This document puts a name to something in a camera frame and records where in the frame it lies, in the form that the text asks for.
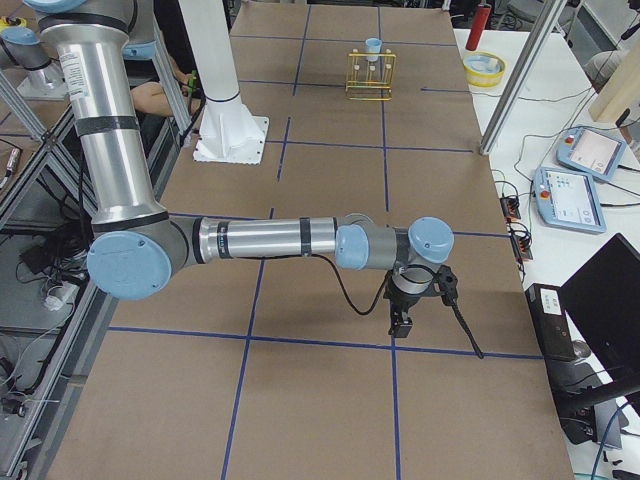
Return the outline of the light blue cup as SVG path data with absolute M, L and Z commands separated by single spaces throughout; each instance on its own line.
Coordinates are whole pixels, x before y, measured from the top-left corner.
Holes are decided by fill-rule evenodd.
M 377 62 L 382 48 L 382 40 L 376 37 L 365 40 L 365 53 L 368 62 Z

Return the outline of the orange black connector lower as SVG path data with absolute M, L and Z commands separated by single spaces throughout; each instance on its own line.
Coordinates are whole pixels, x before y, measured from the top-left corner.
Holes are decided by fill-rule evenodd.
M 515 231 L 510 236 L 511 245 L 517 262 L 522 263 L 533 259 L 531 252 L 531 236 L 522 231 Z

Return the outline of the orange black connector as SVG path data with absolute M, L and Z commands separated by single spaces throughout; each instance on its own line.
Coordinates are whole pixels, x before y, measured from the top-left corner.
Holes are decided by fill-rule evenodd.
M 502 196 L 500 198 L 500 205 L 506 221 L 512 222 L 521 219 L 519 210 L 520 201 L 517 196 Z
M 531 252 L 531 236 L 522 231 L 515 231 L 510 236 L 511 245 L 517 262 L 522 263 L 533 259 Z

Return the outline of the black computer box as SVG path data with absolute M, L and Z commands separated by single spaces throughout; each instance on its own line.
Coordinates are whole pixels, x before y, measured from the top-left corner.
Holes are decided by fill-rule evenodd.
M 559 288 L 534 283 L 526 290 L 526 298 L 543 356 L 546 359 L 573 361 L 575 354 Z

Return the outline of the orange black connector upper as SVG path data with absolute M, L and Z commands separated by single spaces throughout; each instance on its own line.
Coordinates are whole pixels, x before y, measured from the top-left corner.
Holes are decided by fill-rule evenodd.
M 520 201 L 517 196 L 502 196 L 500 198 L 500 205 L 506 221 L 512 222 L 521 219 L 519 210 Z

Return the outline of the black monitor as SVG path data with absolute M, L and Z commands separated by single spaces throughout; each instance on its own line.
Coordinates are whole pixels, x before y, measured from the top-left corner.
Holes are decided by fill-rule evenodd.
M 622 234 L 562 285 L 560 298 L 603 366 L 639 370 L 639 252 Z

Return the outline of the lower teach pendant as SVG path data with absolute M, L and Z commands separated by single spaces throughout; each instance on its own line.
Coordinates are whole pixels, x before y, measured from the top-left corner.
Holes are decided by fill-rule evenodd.
M 539 167 L 533 187 L 538 212 L 551 227 L 601 234 L 607 229 L 591 175 Z

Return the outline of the teach pendant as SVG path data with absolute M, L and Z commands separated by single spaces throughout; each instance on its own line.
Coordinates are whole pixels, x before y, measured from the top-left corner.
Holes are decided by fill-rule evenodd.
M 551 227 L 601 234 L 607 229 L 591 175 L 539 167 L 533 187 L 538 212 Z
M 559 140 L 556 160 L 563 166 L 588 173 L 601 182 L 610 182 L 626 147 L 624 140 L 580 126 L 569 129 Z

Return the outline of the upper teach pendant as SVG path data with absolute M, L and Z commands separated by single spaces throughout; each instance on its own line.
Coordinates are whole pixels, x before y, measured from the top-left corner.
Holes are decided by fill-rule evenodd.
M 624 140 L 580 126 L 569 129 L 559 140 L 556 160 L 563 166 L 588 173 L 601 182 L 610 182 L 626 147 Z

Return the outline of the yellow bowl with blue lid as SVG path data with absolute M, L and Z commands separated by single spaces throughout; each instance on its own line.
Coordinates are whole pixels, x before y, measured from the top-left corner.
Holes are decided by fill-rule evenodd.
M 469 52 L 463 59 L 467 82 L 475 87 L 498 86 L 506 71 L 506 63 L 499 56 L 488 52 Z

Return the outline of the red cylinder bottle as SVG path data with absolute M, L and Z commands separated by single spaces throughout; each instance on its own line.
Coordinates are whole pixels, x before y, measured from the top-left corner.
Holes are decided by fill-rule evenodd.
M 489 3 L 480 3 L 475 10 L 469 35 L 465 44 L 465 49 L 469 52 L 475 51 L 479 45 L 481 36 L 486 28 L 487 22 L 492 13 L 492 6 Z

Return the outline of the seated person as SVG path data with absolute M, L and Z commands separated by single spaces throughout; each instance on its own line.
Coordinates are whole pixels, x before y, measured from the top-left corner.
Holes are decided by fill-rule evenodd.
M 182 95 L 187 98 L 187 78 L 196 70 L 196 63 L 178 1 L 154 2 L 156 21 L 164 37 L 174 79 L 178 81 Z M 159 80 L 151 80 L 131 90 L 134 107 L 144 114 L 170 117 L 173 115 L 168 97 Z M 199 93 L 192 94 L 191 113 L 200 105 Z

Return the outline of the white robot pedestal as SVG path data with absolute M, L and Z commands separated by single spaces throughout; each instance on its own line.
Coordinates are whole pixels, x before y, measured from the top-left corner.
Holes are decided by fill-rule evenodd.
M 184 0 L 179 5 L 203 89 L 194 159 L 257 165 L 269 119 L 252 115 L 242 101 L 223 3 Z

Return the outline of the aluminium frame post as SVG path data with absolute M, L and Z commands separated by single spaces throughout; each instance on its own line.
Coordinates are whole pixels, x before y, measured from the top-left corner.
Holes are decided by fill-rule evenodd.
M 527 77 L 558 22 L 565 4 L 566 2 L 562 0 L 546 1 L 543 4 L 541 13 L 534 22 L 481 139 L 479 145 L 481 155 L 489 155 L 496 144 Z

